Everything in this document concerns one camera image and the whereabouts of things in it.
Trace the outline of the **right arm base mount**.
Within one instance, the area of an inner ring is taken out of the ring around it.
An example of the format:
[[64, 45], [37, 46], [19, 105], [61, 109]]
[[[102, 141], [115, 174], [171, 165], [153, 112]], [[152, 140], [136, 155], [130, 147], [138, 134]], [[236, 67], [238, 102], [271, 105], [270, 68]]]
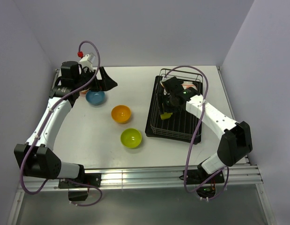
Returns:
[[[187, 185], [199, 185], [201, 184], [204, 180], [206, 180], [210, 175], [204, 174], [203, 172], [200, 172], [198, 169], [191, 169], [187, 171], [187, 176], [186, 176], [186, 184]], [[225, 182], [223, 172], [220, 172], [213, 178], [211, 178], [207, 184], [208, 186], [203, 186], [199, 188], [196, 192], [199, 195], [199, 197], [202, 198], [211, 198], [216, 195], [216, 184], [222, 184]]]

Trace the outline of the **orange plastic bowl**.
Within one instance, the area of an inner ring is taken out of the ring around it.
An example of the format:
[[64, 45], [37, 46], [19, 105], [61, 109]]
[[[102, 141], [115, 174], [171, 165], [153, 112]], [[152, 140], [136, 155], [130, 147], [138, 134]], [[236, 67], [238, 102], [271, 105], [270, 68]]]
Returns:
[[127, 123], [130, 120], [131, 115], [131, 109], [126, 105], [117, 105], [111, 111], [112, 119], [119, 124]]

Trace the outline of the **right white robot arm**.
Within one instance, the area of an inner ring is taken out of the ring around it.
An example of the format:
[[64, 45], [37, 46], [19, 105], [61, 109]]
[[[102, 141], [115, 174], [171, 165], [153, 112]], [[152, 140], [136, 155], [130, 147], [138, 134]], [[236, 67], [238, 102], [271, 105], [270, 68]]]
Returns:
[[198, 165], [198, 179], [207, 183], [214, 173], [226, 166], [235, 165], [253, 150], [250, 126], [246, 122], [237, 122], [224, 115], [194, 87], [184, 87], [176, 77], [163, 78], [161, 85], [166, 94], [165, 112], [184, 110], [199, 118], [220, 140], [215, 154]]

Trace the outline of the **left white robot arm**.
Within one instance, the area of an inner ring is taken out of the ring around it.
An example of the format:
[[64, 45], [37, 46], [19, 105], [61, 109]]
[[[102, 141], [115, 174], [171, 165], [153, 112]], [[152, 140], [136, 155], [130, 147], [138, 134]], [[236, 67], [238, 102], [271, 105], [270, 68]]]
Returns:
[[84, 166], [63, 162], [53, 152], [54, 143], [80, 91], [109, 91], [117, 85], [104, 67], [94, 69], [76, 61], [62, 63], [60, 75], [50, 91], [45, 113], [37, 128], [24, 144], [17, 144], [14, 148], [20, 167], [21, 186], [24, 186], [24, 177], [42, 178], [45, 181], [69, 179], [75, 187], [85, 184]]

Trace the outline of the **orange patterned white bowl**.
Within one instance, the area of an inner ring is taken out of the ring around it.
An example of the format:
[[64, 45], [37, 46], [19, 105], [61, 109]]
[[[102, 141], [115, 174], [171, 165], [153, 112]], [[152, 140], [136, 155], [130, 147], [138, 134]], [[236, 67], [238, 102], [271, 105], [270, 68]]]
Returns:
[[191, 82], [191, 81], [183, 81], [183, 83], [181, 84], [181, 86], [184, 89], [188, 89], [188, 88], [192, 87], [193, 89], [198, 90], [197, 89], [197, 86], [193, 82]]

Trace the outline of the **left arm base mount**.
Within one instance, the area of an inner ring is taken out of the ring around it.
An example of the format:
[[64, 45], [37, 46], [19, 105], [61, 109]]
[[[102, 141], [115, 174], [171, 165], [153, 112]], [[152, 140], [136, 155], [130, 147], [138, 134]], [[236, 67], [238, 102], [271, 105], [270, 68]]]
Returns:
[[[68, 199], [72, 204], [77, 204], [78, 206], [91, 206], [98, 202], [103, 197], [103, 193], [100, 189], [102, 174], [96, 173], [86, 173], [83, 178], [76, 179], [60, 179], [58, 183], [58, 189], [68, 190]], [[90, 190], [95, 189], [99, 192], [99, 197], [94, 203], [82, 204], [90, 195]]]

